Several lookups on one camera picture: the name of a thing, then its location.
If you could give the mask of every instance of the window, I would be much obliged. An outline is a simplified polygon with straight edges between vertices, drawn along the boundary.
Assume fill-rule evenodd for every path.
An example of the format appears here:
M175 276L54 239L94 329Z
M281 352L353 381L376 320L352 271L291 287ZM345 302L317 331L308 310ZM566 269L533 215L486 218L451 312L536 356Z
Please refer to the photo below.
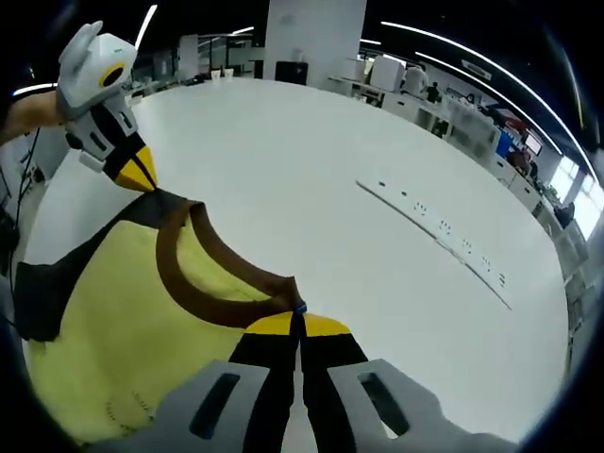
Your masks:
M551 187L556 189L556 193L558 194L558 199L563 202L564 198L568 195L568 191L570 191L570 186L573 185L573 181L577 177L577 172L579 171L579 166L576 165L569 158L562 158L560 161L560 165L558 165L558 169L554 174L554 177L551 178Z
M604 210L604 190L594 183L591 176L586 176L575 199L575 220L586 240L594 231L602 210Z

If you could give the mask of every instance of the desk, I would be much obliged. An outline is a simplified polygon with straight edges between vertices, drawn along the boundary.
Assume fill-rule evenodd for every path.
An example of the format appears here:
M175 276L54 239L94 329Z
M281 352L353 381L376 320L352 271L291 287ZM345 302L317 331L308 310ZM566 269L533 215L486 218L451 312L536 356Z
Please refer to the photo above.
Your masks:
M267 80L179 87L134 112L162 188L204 200L225 242L260 268L296 276L311 312L347 324L370 359L431 389L452 422L519 441L557 395L568 325L554 246L449 144L344 96ZM513 310L360 189L367 172L420 193L473 238L506 270ZM136 196L71 151L25 260L54 262Z

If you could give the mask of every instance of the ceiling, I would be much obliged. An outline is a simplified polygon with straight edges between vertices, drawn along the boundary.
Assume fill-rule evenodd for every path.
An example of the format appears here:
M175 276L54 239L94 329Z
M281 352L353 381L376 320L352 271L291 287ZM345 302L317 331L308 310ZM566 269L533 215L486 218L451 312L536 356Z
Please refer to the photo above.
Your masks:
M180 36L191 33L227 33L254 25L255 40L263 41L269 0L254 2L198 2L195 9L184 0L63 0L47 2L33 22L53 25L46 46L34 57L38 79L56 77L60 50L82 23L102 19L104 29L134 42L150 5L158 11L145 34L141 52L175 46ZM567 134L544 107L525 90L488 67L484 61L410 31L391 28L382 21L410 25L475 49L526 82L551 106L579 139L594 151L600 141L599 113L604 109L604 84L587 49L598 31L597 12L586 0L571 4L546 0L430 0L429 2L367 0L363 37L382 42L380 49L414 58L423 52L460 69L461 59L474 62L493 74L488 83L524 109L558 143L571 159L582 156Z

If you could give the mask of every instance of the brown strap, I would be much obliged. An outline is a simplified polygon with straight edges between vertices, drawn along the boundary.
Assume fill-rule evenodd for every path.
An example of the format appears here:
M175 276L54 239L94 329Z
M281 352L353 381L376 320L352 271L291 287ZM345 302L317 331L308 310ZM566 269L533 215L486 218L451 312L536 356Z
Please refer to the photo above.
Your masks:
M185 277L178 264L176 244L191 215L193 230L210 257L233 276L272 297L254 302L224 300L206 294ZM303 302L293 277L280 277L250 264L222 242L211 226L203 203L186 202L159 229L156 259L161 281L172 298L193 316L226 327L246 328L260 318L292 311Z

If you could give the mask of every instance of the cable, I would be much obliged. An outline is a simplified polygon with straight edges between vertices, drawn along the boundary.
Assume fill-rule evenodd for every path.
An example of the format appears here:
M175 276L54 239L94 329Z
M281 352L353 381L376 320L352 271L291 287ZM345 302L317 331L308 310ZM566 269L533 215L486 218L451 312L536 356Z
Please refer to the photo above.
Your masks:
M19 192L18 192L18 196L17 196L17 213L15 215L15 229L17 231L19 231L19 216L21 214L21 202L23 201L23 196L24 196L23 186L25 184L25 178L27 176L27 171L29 170L29 166L31 165L32 158L34 157L34 150L36 149L36 143L38 142L39 136L40 136L40 128L38 127L38 130L36 131L36 137L34 137L34 143L31 145L29 155L26 157L27 163L25 164L25 169L23 171L23 174L21 175L21 184L19 184ZM14 254L15 254L15 251L12 250L8 255L8 284L10 285L10 297L12 299L13 307L14 307L14 300L15 300L15 288L14 288L14 283L12 281L12 278L13 278L12 260L14 258ZM10 321L4 314L2 315L2 317L7 323L9 323L11 326L16 328L15 324L12 321Z

